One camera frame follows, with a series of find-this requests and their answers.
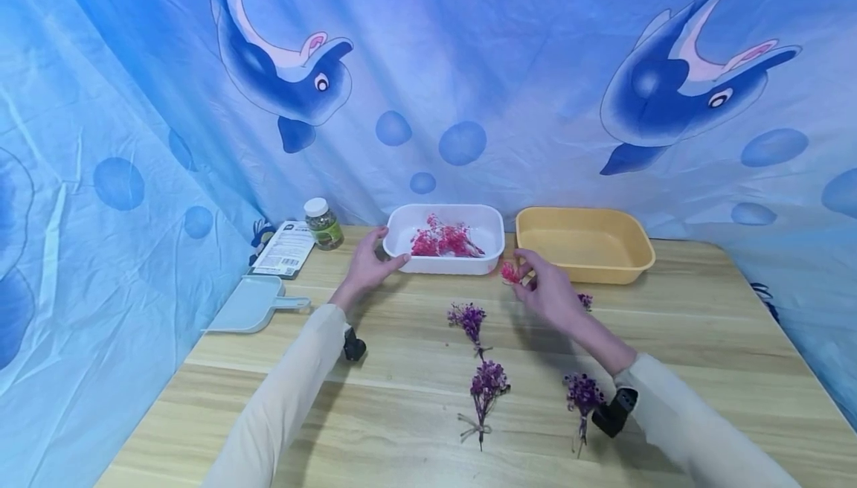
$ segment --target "printed label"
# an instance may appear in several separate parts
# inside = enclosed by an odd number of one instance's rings
[[[320,246],[331,246],[335,241],[342,239],[342,228],[339,222],[334,222],[328,229],[311,230],[312,236]]]
[[[304,266],[314,245],[315,238],[305,222],[283,222],[250,272],[292,277]]]

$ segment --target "jar lid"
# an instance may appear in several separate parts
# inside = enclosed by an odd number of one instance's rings
[[[328,211],[330,211],[330,208],[327,207],[327,200],[323,199],[323,197],[314,197],[314,199],[304,204],[304,213],[306,213],[306,216],[312,218],[322,216]]]

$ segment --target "dolphin eye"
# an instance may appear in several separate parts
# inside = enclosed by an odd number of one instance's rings
[[[325,92],[330,87],[330,83],[327,82],[327,75],[324,73],[319,73],[315,76],[315,89],[318,92]]]
[[[723,103],[729,100],[732,97],[732,88],[727,88],[726,90],[721,90],[717,92],[715,95],[712,95],[711,99],[708,100],[708,106],[712,109],[717,109],[718,106],[721,106]]]

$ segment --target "small flower sprig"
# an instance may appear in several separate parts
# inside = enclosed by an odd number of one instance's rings
[[[485,252],[470,240],[470,229],[463,223],[446,225],[431,213],[428,228],[417,229],[411,239],[412,256],[483,257]]]
[[[563,380],[568,386],[568,393],[565,394],[565,399],[568,401],[568,410],[574,411],[576,409],[580,413],[580,426],[577,428],[577,436],[580,437],[580,447],[577,448],[577,456],[580,457],[580,451],[586,445],[588,415],[592,410],[605,402],[604,393],[598,388],[596,381],[586,376],[586,373],[582,375],[577,375],[576,373],[565,375]]]
[[[458,326],[467,334],[467,338],[473,343],[479,359],[485,362],[485,351],[491,347],[483,347],[479,340],[481,322],[485,319],[485,309],[476,306],[473,302],[467,304],[452,304],[452,309],[446,312],[446,320],[450,326]]]
[[[515,264],[511,261],[503,263],[503,267],[500,270],[500,276],[503,279],[503,283],[506,285],[515,285],[517,283],[521,283],[521,280],[524,280],[524,278],[519,274],[518,268],[516,268]],[[585,295],[585,293],[579,292],[577,293],[577,298],[579,298],[580,303],[584,306],[584,309],[586,309],[587,312],[592,311],[592,295]]]
[[[484,437],[491,433],[491,427],[485,425],[485,418],[487,418],[491,408],[494,408],[497,397],[506,394],[511,388],[512,385],[509,383],[503,366],[490,359],[483,360],[483,363],[477,367],[477,374],[470,381],[470,396],[473,397],[473,404],[477,410],[477,420],[469,419],[464,414],[458,415],[459,420],[467,421],[472,425],[471,428],[461,433],[462,440],[478,432],[479,450],[483,450]]]

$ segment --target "purple dried flower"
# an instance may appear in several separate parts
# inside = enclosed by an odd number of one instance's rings
[[[577,293],[577,298],[580,299],[580,303],[584,304],[584,309],[586,311],[590,311],[592,309],[592,295],[584,295],[584,293]]]
[[[477,374],[473,376],[473,380],[470,382],[470,396],[473,397],[473,404],[477,409],[478,421],[473,421],[463,414],[458,415],[459,420],[467,421],[473,426],[461,433],[462,439],[478,432],[479,450],[483,448],[484,435],[491,433],[491,427],[485,425],[487,413],[494,407],[497,397],[508,392],[510,388],[512,385],[510,385],[506,370],[503,369],[502,365],[489,359],[484,360],[483,364],[477,367]]]
[[[484,360],[483,353],[487,348],[481,346],[479,342],[479,330],[481,322],[485,319],[485,311],[469,302],[467,304],[452,304],[452,309],[446,312],[446,318],[449,320],[450,326],[459,326],[467,334],[470,341],[473,341],[475,350],[479,354],[479,358]]]
[[[568,400],[568,410],[574,411],[576,408],[580,412],[580,427],[577,429],[577,435],[580,436],[580,448],[577,450],[577,455],[580,455],[580,449],[586,444],[586,427],[588,415],[598,405],[602,405],[604,393],[598,388],[596,381],[586,376],[586,373],[577,375],[572,373],[566,375],[563,379],[568,385],[568,393],[565,399]]]

